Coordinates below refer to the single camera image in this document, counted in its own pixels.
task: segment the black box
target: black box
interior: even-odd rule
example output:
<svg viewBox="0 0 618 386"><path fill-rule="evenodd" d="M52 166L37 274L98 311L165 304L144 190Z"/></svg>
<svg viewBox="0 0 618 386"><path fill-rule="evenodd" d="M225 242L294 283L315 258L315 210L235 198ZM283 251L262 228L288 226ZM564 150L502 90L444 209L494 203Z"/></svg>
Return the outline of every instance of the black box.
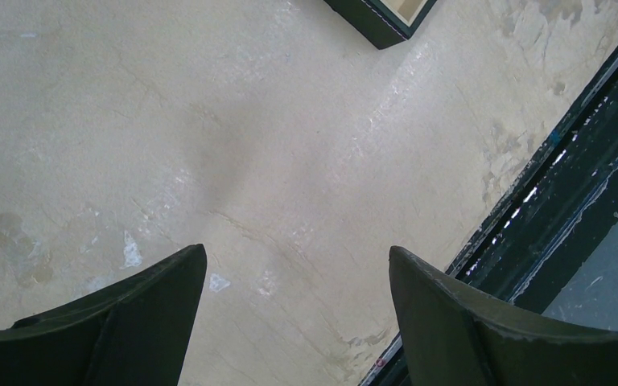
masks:
<svg viewBox="0 0 618 386"><path fill-rule="evenodd" d="M378 49L413 36L437 0L325 0Z"/></svg>

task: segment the gray floor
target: gray floor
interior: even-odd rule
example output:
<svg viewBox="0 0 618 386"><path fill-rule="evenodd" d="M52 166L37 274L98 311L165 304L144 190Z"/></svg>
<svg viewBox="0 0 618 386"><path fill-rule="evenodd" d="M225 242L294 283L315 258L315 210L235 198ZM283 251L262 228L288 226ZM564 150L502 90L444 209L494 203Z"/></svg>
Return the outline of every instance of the gray floor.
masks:
<svg viewBox="0 0 618 386"><path fill-rule="evenodd" d="M183 385L356 384L387 251L443 269L618 44L617 0L0 0L0 328L205 243Z"/></svg>
<svg viewBox="0 0 618 386"><path fill-rule="evenodd" d="M544 315L582 326L618 331L618 223Z"/></svg>

